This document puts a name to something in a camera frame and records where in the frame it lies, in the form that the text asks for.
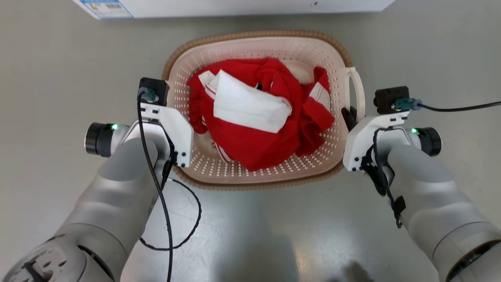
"gray floor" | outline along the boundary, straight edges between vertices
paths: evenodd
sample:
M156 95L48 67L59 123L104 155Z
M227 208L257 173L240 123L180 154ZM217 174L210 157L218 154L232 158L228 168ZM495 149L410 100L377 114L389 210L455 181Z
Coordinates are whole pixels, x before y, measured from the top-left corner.
M3 1L0 275L55 232L103 162L83 150L88 125L132 122L139 79L160 77L186 41L247 30L318 30L349 51L369 104L376 89L407 85L430 105L461 106L501 98L500 15L498 0L397 0L379 14L100 22L69 0ZM500 121L500 109L492 108L423 110L408 122L439 130L438 158L496 226ZM424 254L394 226L386 200L359 173L273 191L196 192L202 221L174 254L175 281L437 281ZM196 209L177 186L166 195L180 241ZM145 237L166 242L158 207ZM122 281L162 281L167 260L138 245Z

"laundry basket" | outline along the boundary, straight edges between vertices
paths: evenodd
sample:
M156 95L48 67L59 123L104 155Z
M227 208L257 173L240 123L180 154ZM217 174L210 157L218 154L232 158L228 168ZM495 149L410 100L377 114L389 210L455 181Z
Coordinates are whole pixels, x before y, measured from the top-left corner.
M335 121L324 134L324 144L310 156L291 156L278 166L249 171L239 162L223 162L195 134L191 165L174 167L185 182L210 190L260 190L300 185L329 178L342 168L348 129L341 115L350 107L349 79L357 97L357 120L365 113L365 98L358 73L346 50L330 36L312 31L256 31L197 39L179 47L165 64L163 80L171 82L167 105L189 119L192 75L201 68L228 59L281 60L301 83L313 82L313 68L328 72L331 113Z

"blue connector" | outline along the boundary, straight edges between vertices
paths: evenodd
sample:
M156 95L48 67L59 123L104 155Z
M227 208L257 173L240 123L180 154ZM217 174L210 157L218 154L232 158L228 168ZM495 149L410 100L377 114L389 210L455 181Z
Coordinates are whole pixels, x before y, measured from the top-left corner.
M398 98L395 101L395 110L397 111L420 110L421 107L418 106L418 104L421 104L420 99Z
M137 91L137 95L141 95L141 93L144 93L141 99L144 99L148 101L149 103L154 103L158 101L158 96L155 94L155 91L151 90L150 88L146 87L140 87L139 90Z

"red clothing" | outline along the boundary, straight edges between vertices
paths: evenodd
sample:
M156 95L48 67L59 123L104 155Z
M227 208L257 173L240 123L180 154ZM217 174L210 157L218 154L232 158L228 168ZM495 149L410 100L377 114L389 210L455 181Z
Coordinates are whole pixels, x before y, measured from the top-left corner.
M204 90L198 75L205 71L217 74L224 70L252 87L258 83L262 91L284 97L292 106L292 114L278 133L265 132L223 121L213 116L214 100ZM327 72L314 70L315 82L302 85L287 67L276 59L227 60L212 64L193 75L187 85L192 88L189 100L190 124L196 133L210 132L215 143L232 159L253 171L281 164L292 154L310 155L324 140L320 133L329 129L334 117L323 105L309 97L316 82L329 89Z

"label sticker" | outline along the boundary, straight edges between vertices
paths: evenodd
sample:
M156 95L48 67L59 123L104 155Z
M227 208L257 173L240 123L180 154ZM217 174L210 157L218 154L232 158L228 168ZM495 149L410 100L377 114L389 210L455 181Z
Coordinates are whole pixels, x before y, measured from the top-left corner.
M118 0L81 0L100 19L130 19L133 16Z

